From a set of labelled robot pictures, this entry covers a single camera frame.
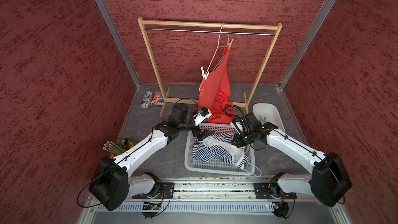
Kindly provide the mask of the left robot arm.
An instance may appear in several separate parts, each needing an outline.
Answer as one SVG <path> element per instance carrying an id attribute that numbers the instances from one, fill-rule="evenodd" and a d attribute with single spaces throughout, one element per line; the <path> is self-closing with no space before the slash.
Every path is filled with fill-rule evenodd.
<path id="1" fill-rule="evenodd" d="M 169 119 L 155 125 L 145 139 L 114 158 L 104 157 L 99 161 L 88 190 L 108 211 L 115 210 L 129 197 L 155 189 L 158 180 L 153 174 L 134 177 L 133 173 L 181 132 L 190 131 L 195 136 L 205 137 L 200 124 L 212 116 L 211 110 L 202 107 L 191 116 L 188 110 L 188 105 L 176 103 Z"/>

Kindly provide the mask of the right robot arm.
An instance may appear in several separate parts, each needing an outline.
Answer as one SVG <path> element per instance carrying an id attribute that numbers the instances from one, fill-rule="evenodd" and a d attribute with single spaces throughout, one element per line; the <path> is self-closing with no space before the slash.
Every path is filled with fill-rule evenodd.
<path id="1" fill-rule="evenodd" d="M 352 188 L 351 179 L 338 154 L 313 149 L 287 135 L 275 124 L 261 123 L 253 113 L 234 117 L 231 124 L 237 131 L 233 144 L 238 148 L 260 141 L 280 150 L 307 170 L 305 175 L 285 172 L 275 175 L 267 189 L 274 199 L 288 194 L 303 194 L 314 196 L 326 206 L 334 206 Z"/>

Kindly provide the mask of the blue white striped tank top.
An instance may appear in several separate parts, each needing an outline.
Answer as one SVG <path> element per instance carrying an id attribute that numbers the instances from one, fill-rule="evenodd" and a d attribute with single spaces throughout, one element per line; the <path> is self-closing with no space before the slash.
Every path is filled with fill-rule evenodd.
<path id="1" fill-rule="evenodd" d="M 232 133 L 222 133 L 212 134 L 201 141 L 195 139 L 192 157 L 203 163 L 209 163 L 214 158 L 218 158 L 225 164 L 243 170 L 249 158 L 243 148 L 232 144 L 233 138 Z"/>

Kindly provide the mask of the light blue wire hanger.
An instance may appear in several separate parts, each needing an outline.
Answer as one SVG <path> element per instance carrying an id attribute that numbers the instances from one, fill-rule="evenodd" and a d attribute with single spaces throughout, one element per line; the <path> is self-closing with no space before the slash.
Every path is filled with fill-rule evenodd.
<path id="1" fill-rule="evenodd" d="M 260 178 L 262 177 L 262 171 L 256 167 L 252 163 L 245 163 L 245 165 L 248 165 L 248 168 L 243 167 L 242 170 L 246 173 L 248 173 L 250 176 L 253 176 L 255 178 Z"/>

